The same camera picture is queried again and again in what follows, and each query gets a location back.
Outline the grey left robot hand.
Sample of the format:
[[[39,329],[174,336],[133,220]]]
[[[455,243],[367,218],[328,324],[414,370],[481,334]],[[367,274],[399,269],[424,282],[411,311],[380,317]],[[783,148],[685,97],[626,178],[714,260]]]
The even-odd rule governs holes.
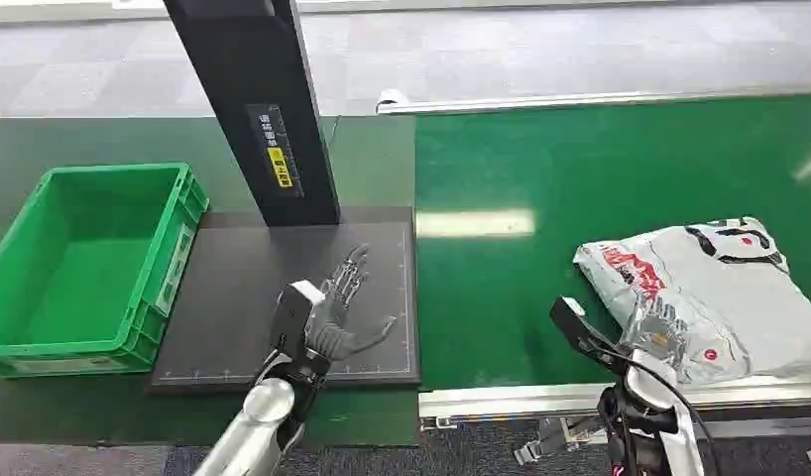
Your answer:
[[[397,325],[395,316],[385,315],[364,332],[347,329],[351,303],[369,279],[364,270],[369,250],[368,244],[351,249],[321,283],[324,301],[307,322],[307,347],[330,362],[346,360],[380,344]]]

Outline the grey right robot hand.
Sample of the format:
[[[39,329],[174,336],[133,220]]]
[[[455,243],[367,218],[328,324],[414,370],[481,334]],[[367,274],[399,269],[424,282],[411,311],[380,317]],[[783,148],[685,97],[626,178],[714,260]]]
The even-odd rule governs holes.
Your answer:
[[[623,347],[641,349],[671,366],[682,360],[685,344],[676,308],[661,296],[637,302],[621,337]]]

